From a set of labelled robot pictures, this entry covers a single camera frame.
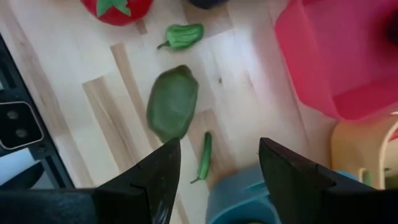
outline cream plastic object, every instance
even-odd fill
[[[367,171],[371,186],[385,189],[384,168],[392,166],[388,167],[392,173],[398,169],[398,139],[394,139],[397,128],[396,114],[355,123],[340,122],[331,137],[333,169],[349,172],[361,182]]]

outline toy vegetable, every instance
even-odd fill
[[[211,134],[209,132],[206,132],[205,143],[203,145],[203,152],[201,155],[200,166],[198,169],[198,178],[192,181],[191,184],[195,183],[198,180],[206,180],[210,170],[211,151]]]
[[[100,21],[123,26],[143,18],[153,0],[80,0]]]
[[[203,35],[205,28],[202,24],[171,25],[166,30],[167,41],[160,44],[157,49],[170,47],[172,50],[184,50],[201,40]]]
[[[162,73],[150,93],[147,122],[162,142],[183,138],[198,99],[199,84],[186,65]]]

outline tomato leaf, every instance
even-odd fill
[[[119,9],[119,11],[131,16],[131,11],[127,7],[127,0],[113,0],[113,5],[116,7],[116,9]]]
[[[98,0],[97,17],[102,16],[112,6],[113,6],[113,0]]]

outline small green pepper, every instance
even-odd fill
[[[170,47],[172,50],[184,50],[201,40],[204,34],[205,28],[202,24],[171,25],[166,30],[167,41],[157,49]]]
[[[198,169],[198,178],[192,181],[191,184],[195,183],[198,180],[206,180],[210,170],[211,151],[211,134],[209,132],[206,132],[203,153],[201,155],[200,166]]]

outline black metal frame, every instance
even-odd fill
[[[23,101],[33,110],[37,122],[43,132],[43,139],[35,143],[18,147],[14,150],[6,150],[0,146],[0,157],[16,152],[23,148],[29,148],[35,160],[40,160],[46,173],[56,189],[75,188],[63,162],[57,152],[54,142],[44,125],[43,119],[27,89],[25,83],[12,59],[10,52],[0,34],[0,82],[3,90],[0,90],[0,103]]]

